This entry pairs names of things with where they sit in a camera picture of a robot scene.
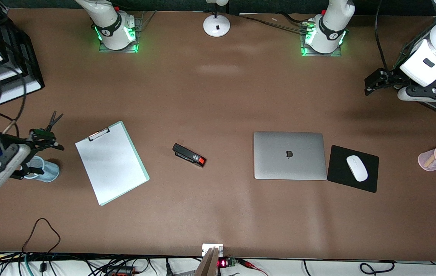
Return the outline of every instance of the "white lamp base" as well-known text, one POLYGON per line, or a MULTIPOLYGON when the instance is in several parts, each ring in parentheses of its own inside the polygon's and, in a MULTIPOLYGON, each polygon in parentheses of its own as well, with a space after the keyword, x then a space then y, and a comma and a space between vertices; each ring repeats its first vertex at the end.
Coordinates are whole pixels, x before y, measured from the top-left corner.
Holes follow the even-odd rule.
POLYGON ((218 15, 216 18, 214 15, 210 15, 204 19, 203 28, 204 32, 210 36, 224 36, 230 30, 230 21, 223 15, 218 15))

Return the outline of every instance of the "black cable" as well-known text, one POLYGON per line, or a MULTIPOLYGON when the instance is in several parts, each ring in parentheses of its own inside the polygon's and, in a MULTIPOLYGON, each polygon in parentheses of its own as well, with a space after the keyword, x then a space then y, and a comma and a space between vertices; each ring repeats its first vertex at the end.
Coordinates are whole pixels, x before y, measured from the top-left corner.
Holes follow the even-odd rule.
POLYGON ((387 272, 392 271, 392 270, 395 268, 395 262, 391 262, 391 264, 392 264, 392 267, 390 267, 389 269, 375 271, 375 269, 373 269, 372 266, 370 266, 369 264, 367 264, 367 263, 361 263, 361 264, 359 265, 359 269, 361 270, 362 273, 364 273, 364 274, 366 274, 366 275, 373 275, 373 276, 376 276, 377 273, 381 274, 381 273, 387 273, 387 272), (364 271, 363 266, 367 266, 367 267, 371 270, 371 272, 369 272, 369 271, 364 271))
POLYGON ((376 45, 378 46, 378 50, 380 51, 383 68, 385 69, 387 74, 389 74, 390 71, 388 70, 387 62, 385 61, 385 56, 383 54, 383 49, 381 49, 380 38, 378 37, 378 15, 380 13, 381 2, 383 2, 383 0, 380 0, 380 2, 378 3, 378 8, 376 9, 376 15, 374 17, 374 37, 376 39, 376 45))
MULTIPOLYGON (((5 119, 10 120, 11 122, 13 121, 11 117, 8 117, 7 115, 3 115, 2 113, 0 113, 0 117, 4 117, 5 119)), ((13 126, 15 127, 15 135, 19 137, 19 127, 17 126, 17 123, 14 123, 13 126)))
POLYGON ((19 258, 17 259, 17 267, 19 269, 19 276, 22 276, 22 272, 20 271, 20 257, 22 256, 22 253, 19 254, 19 258))
POLYGON ((291 21, 291 22, 293 22, 293 23, 301 24, 301 23, 303 23, 303 21, 304 21, 304 20, 296 20, 296 19, 294 19, 293 17, 291 17, 289 14, 287 14, 287 13, 284 12, 284 11, 278 11, 278 12, 276 12, 276 14, 281 14, 281 15, 283 15, 284 17, 286 17, 289 21, 291 21))
POLYGON ((58 276, 58 275, 56 274, 55 269, 53 268, 53 265, 51 264, 51 260, 49 260, 48 262, 49 262, 49 266, 51 267, 51 271, 53 271, 53 274, 54 274, 55 276, 58 276))
POLYGON ((167 268, 167 276, 174 276, 172 268, 170 267, 169 258, 165 258, 165 267, 167 268))
POLYGON ((90 264, 88 260, 84 260, 84 261, 89 266, 90 272, 94 273, 94 270, 92 269, 92 264, 90 264))
POLYGON ((257 22, 260 22, 262 24, 265 24, 265 25, 268 25, 268 26, 271 26, 271 27, 274 27, 274 28, 278 28, 278 29, 281 29, 281 30, 289 31, 290 33, 298 33, 299 34, 301 32, 300 29, 295 29, 295 28, 290 28, 290 27, 286 27, 286 26, 283 26, 283 25, 274 24, 274 23, 267 22, 267 21, 264 21, 264 20, 261 20, 261 19, 257 19, 257 18, 252 18, 252 17, 248 17, 248 16, 240 16, 240 18, 246 18, 246 19, 249 19, 249 20, 257 21, 257 22))
POLYGON ((0 271, 0 276, 2 275, 3 271, 8 267, 8 264, 10 264, 10 262, 13 261, 13 259, 15 258, 16 255, 18 255, 18 254, 15 253, 15 255, 13 255, 12 258, 10 258, 10 259, 7 261, 6 265, 5 265, 4 267, 2 267, 2 270, 0 271))
POLYGON ((146 260, 146 266, 145 266, 145 268, 140 272, 140 273, 143 273, 143 272, 145 272, 147 269, 148 269, 148 265, 150 264, 150 262, 148 261, 148 259, 146 260))
POLYGON ((48 223, 48 226, 51 228, 51 230, 54 232, 54 234, 56 234, 58 236, 58 242, 52 248, 50 248, 50 250, 48 250, 48 252, 46 252, 46 254, 50 253, 51 250, 55 249, 55 247, 57 247, 60 244, 60 242, 62 241, 62 238, 60 237, 60 234, 58 234, 58 232, 56 232, 56 230, 51 226, 51 223, 49 223, 49 221, 47 219, 45 219, 45 218, 38 218, 38 220, 36 220, 36 222, 34 222, 34 226, 33 226, 33 229, 31 230, 31 234, 29 234, 29 238, 27 238, 26 242, 22 246, 22 253, 25 253, 25 248, 27 246, 27 243, 29 243, 29 240, 33 236, 34 230, 36 230, 36 226, 38 225, 38 222, 40 220, 44 220, 46 223, 48 223))
POLYGON ((307 272, 307 275, 311 276, 310 272, 308 271, 307 261, 306 260, 303 260, 303 265, 305 266, 305 271, 307 272))
POLYGON ((122 257, 122 258, 111 259, 107 264, 105 264, 103 266, 100 266, 99 268, 94 269, 94 271, 92 271, 88 276, 92 276, 92 275, 97 276, 97 274, 99 272, 103 273, 104 269, 106 269, 107 267, 109 267, 111 265, 115 265, 118 262, 120 262, 120 261, 125 259, 125 255, 120 255, 120 257, 122 257))
POLYGON ((155 270, 155 267, 153 267, 151 260, 150 260, 150 259, 147 259, 147 261, 148 261, 148 264, 150 265, 150 267, 152 267, 153 271, 155 271, 155 275, 158 276, 158 273, 157 273, 157 271, 155 270))

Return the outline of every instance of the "clipboard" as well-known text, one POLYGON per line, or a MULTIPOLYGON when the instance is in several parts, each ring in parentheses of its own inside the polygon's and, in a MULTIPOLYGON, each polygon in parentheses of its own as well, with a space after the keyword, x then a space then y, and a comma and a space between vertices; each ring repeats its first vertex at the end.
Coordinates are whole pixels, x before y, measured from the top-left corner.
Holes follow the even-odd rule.
POLYGON ((75 146, 100 206, 150 180, 122 121, 75 146))

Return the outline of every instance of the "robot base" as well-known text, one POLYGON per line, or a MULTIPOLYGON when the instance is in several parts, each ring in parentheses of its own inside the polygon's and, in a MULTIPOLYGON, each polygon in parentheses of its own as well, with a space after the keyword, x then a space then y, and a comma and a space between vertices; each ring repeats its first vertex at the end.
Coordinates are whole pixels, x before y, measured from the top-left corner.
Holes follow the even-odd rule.
POLYGON ((106 47, 103 43, 99 46, 99 53, 137 53, 139 49, 139 36, 143 23, 143 15, 139 18, 134 18, 134 36, 136 39, 128 44, 123 49, 113 50, 106 47))
POLYGON ((311 32, 308 30, 308 26, 300 25, 300 47, 302 49, 302 56, 341 56, 341 45, 337 46, 334 52, 329 54, 322 54, 315 51, 310 45, 306 44, 305 41, 311 36, 311 32))

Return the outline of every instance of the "green led light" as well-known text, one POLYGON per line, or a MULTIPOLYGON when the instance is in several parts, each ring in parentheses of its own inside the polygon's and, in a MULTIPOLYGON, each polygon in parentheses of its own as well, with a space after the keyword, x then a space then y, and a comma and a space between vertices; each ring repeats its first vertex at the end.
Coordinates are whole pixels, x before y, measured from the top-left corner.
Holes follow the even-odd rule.
POLYGON ((99 30, 97 30, 97 27, 95 27, 95 32, 97 33, 99 40, 102 41, 102 37, 100 36, 99 30))
POLYGON ((125 33, 129 40, 133 41, 135 38, 134 29, 125 27, 125 33))
POLYGON ((339 40, 339 46, 342 44, 342 40, 344 39, 344 36, 346 35, 346 31, 342 33, 341 40, 339 40))
POLYGON ((316 34, 316 28, 313 28, 311 31, 307 33, 305 37, 305 43, 310 44, 315 34, 316 34))

